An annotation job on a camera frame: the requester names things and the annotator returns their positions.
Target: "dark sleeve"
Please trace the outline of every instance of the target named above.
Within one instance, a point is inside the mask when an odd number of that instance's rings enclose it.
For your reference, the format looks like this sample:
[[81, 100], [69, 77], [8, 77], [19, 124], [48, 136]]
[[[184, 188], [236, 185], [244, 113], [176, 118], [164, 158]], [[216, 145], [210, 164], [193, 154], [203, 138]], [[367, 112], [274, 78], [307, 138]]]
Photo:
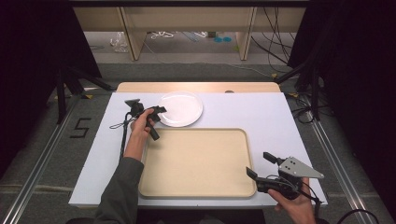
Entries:
[[94, 223], [136, 223], [137, 187], [143, 168], [143, 163], [133, 158], [120, 160], [102, 194]]

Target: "beige tray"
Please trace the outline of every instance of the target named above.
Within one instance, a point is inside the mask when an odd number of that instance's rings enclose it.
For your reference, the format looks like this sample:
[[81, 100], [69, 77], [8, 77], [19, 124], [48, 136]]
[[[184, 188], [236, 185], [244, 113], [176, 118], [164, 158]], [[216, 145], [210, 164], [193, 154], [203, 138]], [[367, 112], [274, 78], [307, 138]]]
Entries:
[[148, 140], [139, 191], [146, 197], [247, 198], [256, 192], [241, 129], [158, 129]]

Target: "round plate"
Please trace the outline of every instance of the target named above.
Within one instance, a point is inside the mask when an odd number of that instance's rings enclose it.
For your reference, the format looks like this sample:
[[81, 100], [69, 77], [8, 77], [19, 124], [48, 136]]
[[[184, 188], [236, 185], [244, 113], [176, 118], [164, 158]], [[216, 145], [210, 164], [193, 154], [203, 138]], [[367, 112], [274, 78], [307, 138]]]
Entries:
[[202, 115], [204, 106], [200, 98], [188, 91], [173, 91], [165, 94], [159, 106], [165, 113], [159, 114], [161, 123], [171, 127], [184, 127], [194, 123]]

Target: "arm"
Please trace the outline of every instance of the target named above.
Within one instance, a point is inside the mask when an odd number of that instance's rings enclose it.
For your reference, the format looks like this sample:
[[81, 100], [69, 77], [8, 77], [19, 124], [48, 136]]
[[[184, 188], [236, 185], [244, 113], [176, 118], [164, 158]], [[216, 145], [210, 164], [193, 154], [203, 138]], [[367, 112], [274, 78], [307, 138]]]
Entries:
[[152, 112], [153, 109], [146, 110], [133, 123], [124, 157], [102, 194], [94, 223], [136, 223], [137, 188], [144, 168], [140, 160], [150, 131], [146, 119]]
[[[311, 195], [308, 187], [309, 178], [304, 177], [303, 182], [304, 184], [302, 186], [302, 191], [308, 195]], [[298, 198], [291, 201], [273, 189], [268, 189], [268, 194], [278, 202], [275, 210], [280, 211], [282, 208], [284, 208], [295, 224], [316, 223], [311, 200], [304, 195], [301, 194]]]

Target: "black backdrop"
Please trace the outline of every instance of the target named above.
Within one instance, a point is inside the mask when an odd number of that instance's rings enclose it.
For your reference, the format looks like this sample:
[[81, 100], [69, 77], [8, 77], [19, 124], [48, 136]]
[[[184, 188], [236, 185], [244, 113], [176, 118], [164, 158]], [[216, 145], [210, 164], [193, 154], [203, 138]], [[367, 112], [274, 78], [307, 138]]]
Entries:
[[67, 65], [99, 77], [88, 42], [67, 1], [0, 3], [0, 177]]
[[[302, 63], [333, 6], [309, 7], [289, 65]], [[353, 1], [335, 48], [319, 68], [349, 144], [396, 219], [396, 2]]]

